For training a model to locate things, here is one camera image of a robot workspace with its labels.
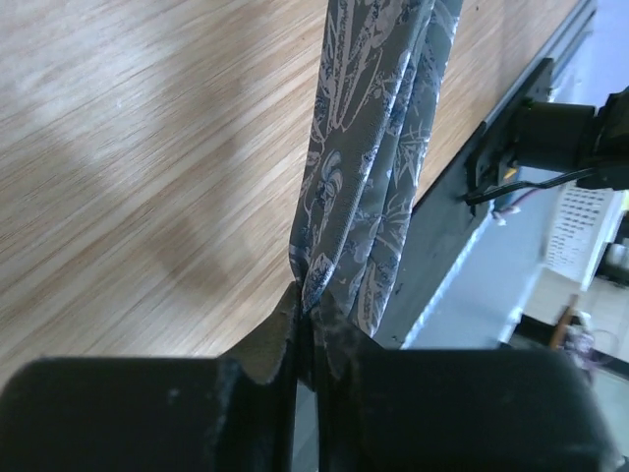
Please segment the grey floral tie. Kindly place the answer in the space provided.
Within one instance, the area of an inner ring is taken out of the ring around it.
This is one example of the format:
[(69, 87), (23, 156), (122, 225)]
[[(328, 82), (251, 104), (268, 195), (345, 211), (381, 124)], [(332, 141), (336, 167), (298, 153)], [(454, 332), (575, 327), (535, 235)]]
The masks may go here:
[(410, 224), (458, 1), (328, 4), (289, 260), (305, 311), (381, 323)]

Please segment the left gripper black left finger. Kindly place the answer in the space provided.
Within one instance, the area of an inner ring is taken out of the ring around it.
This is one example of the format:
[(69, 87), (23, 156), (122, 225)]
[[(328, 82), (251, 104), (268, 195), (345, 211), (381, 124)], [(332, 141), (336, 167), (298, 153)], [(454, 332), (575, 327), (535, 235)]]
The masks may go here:
[(5, 471), (287, 471), (299, 291), (215, 358), (50, 357), (1, 393)]

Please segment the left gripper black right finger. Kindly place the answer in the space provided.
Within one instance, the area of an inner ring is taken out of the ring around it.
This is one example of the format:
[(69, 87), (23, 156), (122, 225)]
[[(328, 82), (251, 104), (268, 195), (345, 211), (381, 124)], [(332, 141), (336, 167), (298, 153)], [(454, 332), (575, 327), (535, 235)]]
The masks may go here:
[(613, 471), (584, 376), (548, 349), (389, 350), (324, 297), (312, 338), (322, 471)]

